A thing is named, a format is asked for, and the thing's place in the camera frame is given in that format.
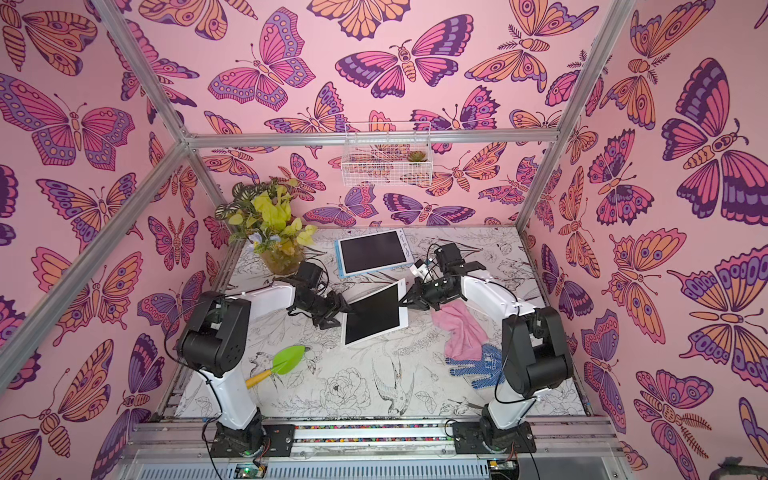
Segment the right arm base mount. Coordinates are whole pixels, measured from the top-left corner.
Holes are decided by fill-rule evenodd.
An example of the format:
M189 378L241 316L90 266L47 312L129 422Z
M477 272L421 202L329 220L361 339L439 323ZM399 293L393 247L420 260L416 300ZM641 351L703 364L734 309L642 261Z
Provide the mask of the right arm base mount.
M500 429L489 417L478 421L449 420L446 433L453 439L458 454L536 453L537 447L531 425L522 422L517 426Z

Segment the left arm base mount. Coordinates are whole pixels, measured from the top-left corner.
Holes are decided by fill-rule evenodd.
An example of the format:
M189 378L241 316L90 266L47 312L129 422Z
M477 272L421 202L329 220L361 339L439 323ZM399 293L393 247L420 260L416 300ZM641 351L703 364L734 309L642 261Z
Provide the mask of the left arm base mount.
M216 423L211 444L214 458L288 457L294 443L293 424L265 424L260 414L242 430Z

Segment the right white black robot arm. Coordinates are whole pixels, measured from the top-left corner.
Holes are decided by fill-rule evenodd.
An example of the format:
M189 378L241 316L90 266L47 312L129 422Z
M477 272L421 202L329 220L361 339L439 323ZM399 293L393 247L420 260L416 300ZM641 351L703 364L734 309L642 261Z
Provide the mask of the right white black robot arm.
M467 262L454 243L436 246L410 268L413 283L401 300L429 311L450 334L445 357L455 375L490 388L480 425L500 433L522 424L541 392L573 375L559 313L522 300L477 262Z

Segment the white drawing tablet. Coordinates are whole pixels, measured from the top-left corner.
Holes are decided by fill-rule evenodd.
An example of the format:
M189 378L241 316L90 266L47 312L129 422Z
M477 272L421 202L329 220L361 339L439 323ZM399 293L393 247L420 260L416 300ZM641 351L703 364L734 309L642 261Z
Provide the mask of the white drawing tablet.
M341 344L356 345L407 328L408 309L401 305L405 293L406 281L400 279L353 301L341 324Z

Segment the pink cloth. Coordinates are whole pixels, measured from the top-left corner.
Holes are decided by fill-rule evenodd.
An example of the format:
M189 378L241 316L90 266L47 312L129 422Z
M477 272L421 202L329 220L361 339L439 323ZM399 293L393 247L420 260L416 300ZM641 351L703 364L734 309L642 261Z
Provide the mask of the pink cloth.
M431 312L433 324L449 333L445 356L457 361L478 361L489 337L463 300L454 300Z

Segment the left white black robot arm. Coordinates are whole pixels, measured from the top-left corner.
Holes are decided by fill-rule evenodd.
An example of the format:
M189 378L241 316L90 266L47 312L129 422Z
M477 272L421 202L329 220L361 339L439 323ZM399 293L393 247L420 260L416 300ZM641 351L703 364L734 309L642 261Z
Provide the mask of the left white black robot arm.
M241 431L258 413L239 367L252 320L285 311L305 314L325 330L338 327L337 315L351 311L342 294L321 291L323 273L319 265L303 261L293 275L277 277L268 286L234 296L203 292L184 309L190 318L177 344L178 357L210 386L220 425Z

